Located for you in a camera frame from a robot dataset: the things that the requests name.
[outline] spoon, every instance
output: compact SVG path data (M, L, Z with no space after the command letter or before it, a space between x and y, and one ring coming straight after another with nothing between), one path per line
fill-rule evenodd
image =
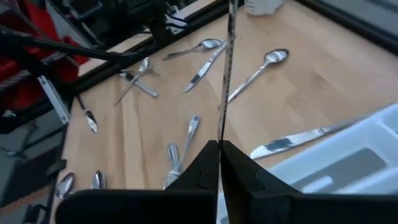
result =
M183 55L183 54L195 52L197 50L207 51L207 50L215 49L215 48L221 46L222 43L223 43L222 41L217 40L217 39L204 39L196 47L193 47L188 50L183 50L181 52L175 52L175 53L168 54L168 55L166 55L166 57L163 58L163 60L168 60L168 59L171 59L171 58Z
M252 76L247 78L244 83L242 83L229 97L228 102L233 101L258 75L260 75L268 65L277 64L283 62L289 56L289 51L287 49L275 49L264 55L264 63L261 65L259 70L257 70Z
M101 171L97 170L91 183L91 189L105 189L105 178Z
M175 180L177 180L180 173L180 159L178 158L178 149L177 145L174 143L167 145L167 150L169 152L169 158L171 163L171 170L166 176L166 180L164 182L163 189L166 189L170 184L172 184Z
M73 183L75 183L75 174L70 172L58 184L55 195L63 200L66 196L72 194Z
M185 155L188 152L189 145L191 145L191 141L199 127L199 124L200 124L200 116L193 115L191 120L189 121L188 134L187 134L187 139L185 140L184 151L182 157L180 158L180 166L182 166L184 162Z
M122 93L120 94L120 96L118 97L118 99L113 103L113 106L115 106L116 104L118 104L122 98L124 97L124 95L129 91L130 87L132 86L132 84L138 80L138 78L140 78L141 76L145 75L148 72L148 68L149 68L149 57L146 57L140 64L139 66L139 70L137 75L129 82L129 84L127 84L127 86L124 88L124 90L122 91Z

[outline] butter knife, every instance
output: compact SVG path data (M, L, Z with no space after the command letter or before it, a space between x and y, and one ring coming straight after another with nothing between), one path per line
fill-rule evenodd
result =
M271 141L268 144L261 145L261 146L255 148L255 150L253 150L250 153L250 158L251 159L260 159L262 157L270 156L270 155L273 155L278 152L284 152L286 150L289 150L294 147L306 144L310 141L316 140L316 139L323 137L327 134L335 133L337 131L345 129L348 126L351 126L354 123L357 123L358 121L360 121L362 119L363 119L363 117L361 117L360 119L353 120L353 121L342 122L342 123L331 125L331 126L326 126L326 127L322 127L322 128L313 129L310 131L304 131L304 132L298 133L298 134L292 134L292 135L285 136L283 138Z
M223 45L217 49L216 52L210 57L210 59L205 63L205 65L199 70L199 72L192 78L192 80L188 83L187 87L185 87L182 93L188 93L209 71L210 67L213 65L214 61L220 56L221 53L226 48L226 41L223 42Z
M131 75L128 72L122 72L119 75L121 77L125 78L129 82L131 82L134 79L134 75ZM153 98L157 98L157 96L159 95L155 90L149 88L148 86L146 86L145 84L143 84L139 80L135 81L133 84L136 85L141 90L143 90L144 92L146 92L147 94L149 94Z

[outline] wooden table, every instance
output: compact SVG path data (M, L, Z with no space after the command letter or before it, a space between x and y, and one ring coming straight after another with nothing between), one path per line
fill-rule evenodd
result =
M161 58L205 38L225 39L226 23L223 16L150 57L160 75L141 81L159 92L157 99L132 88L113 107L127 85L118 76L82 94L99 133L91 132L74 102L63 152L67 168L58 179L74 172L75 190L87 189L100 170L110 189L161 189L170 170L166 145L175 142L182 152L188 121L199 114L202 121L185 167L191 163L208 140L217 138L224 54L186 94L183 89L211 52L166 62ZM257 70L264 53L290 50L286 63L267 70L229 106L225 139L246 153L275 138L355 118L398 99L395 56L295 1L287 1L273 16L252 17L241 7L236 35L232 89ZM301 150L258 163L269 167Z

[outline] cutlery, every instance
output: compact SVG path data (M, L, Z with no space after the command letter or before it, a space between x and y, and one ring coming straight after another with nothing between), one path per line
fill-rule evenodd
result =
M205 39L205 40L202 40L197 46L195 46L191 49L183 50L181 52L175 52L175 53L166 55L166 57L163 58L163 61L169 60L171 58L175 58L180 55L187 54L187 53L195 52L197 50L202 51L202 52L211 50L211 49L219 47L221 44L222 44L222 41L217 40L217 39Z
M149 57L146 57L140 64L139 66L139 70L138 73L136 74L136 76L129 82L129 84L124 88L124 90L122 91L122 93L119 95L119 97L117 98L117 100L113 103L113 106L117 105L122 98L124 97L124 95L129 91L130 87L132 86L132 84L134 82L136 82L136 80L138 80L141 76L145 75L148 72L148 68L149 68Z
M191 120L189 121L188 134L187 134L187 139L185 140L184 151L183 151L182 157L180 159L180 166L182 166L182 164L184 162L185 155L188 152L189 145L191 144L191 141L199 127L199 124L200 124L199 115L193 115Z
M332 134L337 131L341 131L353 124L356 124L358 121L361 121L364 116L359 119L355 119L352 121L346 121L338 124L334 124L331 126L325 126L322 128L317 128L309 131L304 131L298 134L292 134L280 138L278 140L271 141L268 144L261 145L250 153L251 159L260 159L262 157L270 156L278 152L284 152L286 150L295 148L297 146L301 146L308 142L314 141L320 137L323 137L327 134Z
M220 56L220 54L226 48L226 41L223 42L223 45L217 49L217 51L210 57L210 59L205 63L205 65L199 70L199 72L192 78L187 87L185 87L183 93L187 93L190 91L209 71L210 67L213 65L214 61Z
M59 199L63 200L65 197L72 194L72 188L74 183L75 174L70 172L58 184L57 189L55 190L55 195Z
M94 118L93 113L88 110L86 108L86 106L84 105L83 101L80 98L80 95L76 96L77 101L79 102L80 108L84 111L85 116L86 116L86 120L88 122L88 125L90 126L91 130L96 134L98 133L98 125L97 125L97 121Z
M134 75L131 75L128 72L122 72L119 74L120 77L125 78L127 81L131 81L134 78ZM147 94L149 94L151 97L153 98L157 98L157 96L159 95L155 90L149 88L148 86L146 86L145 84L143 84L142 82L140 82L139 80L136 80L134 82L134 84L140 88L141 90L143 90L144 92L146 92Z
M268 65L281 63L287 59L289 56L289 51L287 49L275 49L264 55L264 63L261 65L258 71L256 71L252 76L247 78L244 83L242 83L229 97L228 102L233 101L253 80L260 75Z
M91 189L105 189L105 178L101 171L97 170L93 177Z
M164 182L164 189L166 189L170 184L180 177L180 161L178 158L177 145L172 143L167 145L167 150L169 152L170 164L172 169L167 174L166 180Z

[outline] metal bracket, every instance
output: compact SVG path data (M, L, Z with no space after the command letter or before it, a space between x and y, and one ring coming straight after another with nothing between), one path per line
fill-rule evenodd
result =
M62 124L68 124L70 118L69 111L51 81L46 79L43 75L37 77L37 79L54 107L55 112L57 112L60 117Z

